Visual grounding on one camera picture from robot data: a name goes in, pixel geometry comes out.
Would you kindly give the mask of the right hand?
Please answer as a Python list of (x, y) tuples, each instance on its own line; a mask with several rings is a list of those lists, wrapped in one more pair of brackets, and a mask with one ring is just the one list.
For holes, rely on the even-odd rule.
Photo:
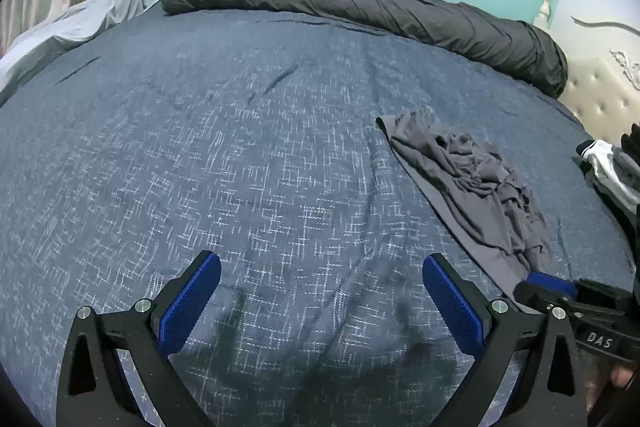
[(638, 365), (617, 364), (612, 368), (610, 378), (616, 388), (624, 389), (634, 378)]

